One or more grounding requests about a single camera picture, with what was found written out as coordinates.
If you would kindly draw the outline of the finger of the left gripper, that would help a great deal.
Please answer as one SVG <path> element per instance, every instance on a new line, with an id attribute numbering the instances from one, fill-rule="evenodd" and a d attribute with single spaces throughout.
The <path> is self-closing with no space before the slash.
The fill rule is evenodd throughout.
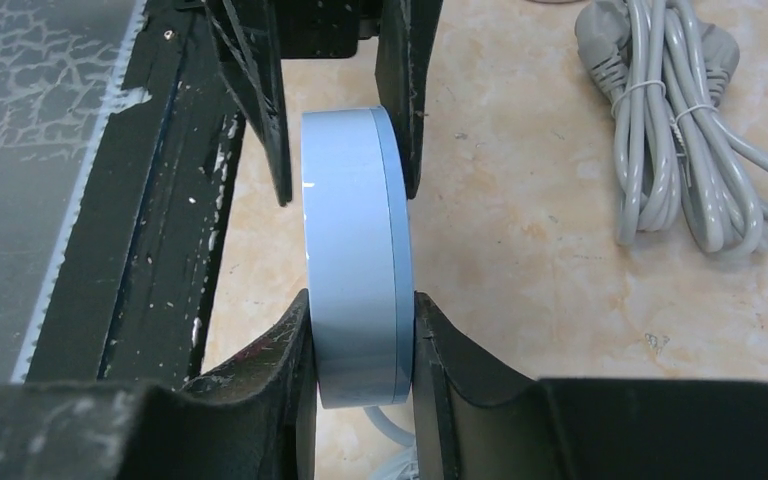
<path id="1" fill-rule="evenodd" d="M 207 1 L 220 72 L 261 141 L 277 202 L 292 201 L 292 168 L 276 11 L 271 1 Z"/>
<path id="2" fill-rule="evenodd" d="M 442 6 L 442 0 L 382 3 L 375 79 L 394 129 L 409 199 L 421 179 L 427 76 Z"/>

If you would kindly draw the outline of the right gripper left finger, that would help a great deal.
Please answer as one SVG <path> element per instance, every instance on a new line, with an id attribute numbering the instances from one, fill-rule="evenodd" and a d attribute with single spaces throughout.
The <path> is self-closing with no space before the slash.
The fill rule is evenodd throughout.
<path id="1" fill-rule="evenodd" d="M 0 479 L 310 479 L 316 410 L 300 291 L 268 331 L 179 389 L 0 385 Z"/>

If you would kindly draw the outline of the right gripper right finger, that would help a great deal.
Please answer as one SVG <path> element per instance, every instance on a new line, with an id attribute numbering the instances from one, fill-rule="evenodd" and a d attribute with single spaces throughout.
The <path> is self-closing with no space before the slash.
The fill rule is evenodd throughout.
<path id="1" fill-rule="evenodd" d="M 415 311 L 424 479 L 768 479 L 768 383 L 532 379 Z"/>

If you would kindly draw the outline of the round blue power socket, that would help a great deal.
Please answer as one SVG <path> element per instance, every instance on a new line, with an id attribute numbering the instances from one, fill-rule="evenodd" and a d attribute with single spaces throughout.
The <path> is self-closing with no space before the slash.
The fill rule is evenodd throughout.
<path id="1" fill-rule="evenodd" d="M 306 112 L 301 176 L 307 283 L 322 405 L 401 404 L 412 384 L 409 209 L 381 107 Z"/>

